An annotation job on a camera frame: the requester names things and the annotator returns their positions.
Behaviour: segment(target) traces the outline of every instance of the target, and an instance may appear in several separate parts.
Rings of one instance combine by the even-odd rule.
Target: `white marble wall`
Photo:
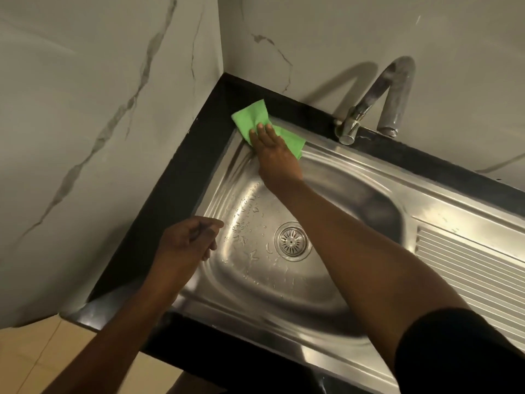
[[[344,117],[393,59],[398,139],[525,190],[525,0],[219,0],[225,71]],[[364,120],[375,129],[382,105]]]
[[[222,69],[217,0],[0,0],[0,328],[82,304]]]

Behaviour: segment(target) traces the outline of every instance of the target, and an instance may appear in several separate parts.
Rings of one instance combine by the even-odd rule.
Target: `person's left arm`
[[[199,262],[217,249],[223,225],[196,216],[164,231],[142,287],[43,394],[116,393],[150,331]]]

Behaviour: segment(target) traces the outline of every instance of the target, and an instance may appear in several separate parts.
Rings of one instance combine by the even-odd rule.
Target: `black sleeve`
[[[402,394],[522,392],[525,357],[474,311],[448,308],[410,326],[394,369]]]

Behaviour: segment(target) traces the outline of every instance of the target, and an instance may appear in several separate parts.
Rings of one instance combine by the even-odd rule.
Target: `hand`
[[[278,196],[280,190],[295,182],[302,182],[299,162],[279,137],[271,124],[257,125],[257,133],[250,130],[252,146],[259,157],[259,175],[266,187]]]
[[[164,231],[145,284],[171,301],[193,276],[199,262],[217,249],[215,237],[224,223],[194,216]]]

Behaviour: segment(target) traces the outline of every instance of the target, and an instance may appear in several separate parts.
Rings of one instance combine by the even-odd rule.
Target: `person's left hand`
[[[224,223],[194,216],[167,228],[162,235],[146,283],[172,297],[193,276],[199,262],[217,249],[215,237]]]

